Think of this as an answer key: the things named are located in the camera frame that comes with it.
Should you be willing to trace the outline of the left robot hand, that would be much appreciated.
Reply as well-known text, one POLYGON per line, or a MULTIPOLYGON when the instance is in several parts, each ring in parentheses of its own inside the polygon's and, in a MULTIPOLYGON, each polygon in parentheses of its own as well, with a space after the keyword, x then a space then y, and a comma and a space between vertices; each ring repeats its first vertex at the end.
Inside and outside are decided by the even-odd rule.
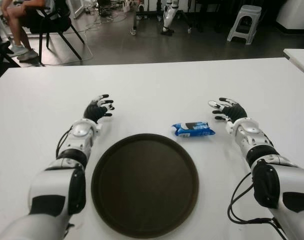
POLYGON ((86 107, 83 118, 97 121, 103 117, 111 117, 113 114, 110 111, 114 110, 113 100, 108 99, 108 94, 102 94, 92 99, 86 107))

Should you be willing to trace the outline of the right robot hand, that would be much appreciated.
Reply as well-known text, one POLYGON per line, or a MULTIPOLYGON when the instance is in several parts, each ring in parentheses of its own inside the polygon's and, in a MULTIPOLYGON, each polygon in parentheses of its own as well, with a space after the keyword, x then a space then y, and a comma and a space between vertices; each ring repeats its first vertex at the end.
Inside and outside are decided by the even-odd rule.
POLYGON ((212 114, 214 115, 214 119, 218 121, 234 123, 238 119, 247 117, 245 109, 239 103, 229 98, 220 97, 219 102, 210 100, 208 105, 214 109, 212 114))

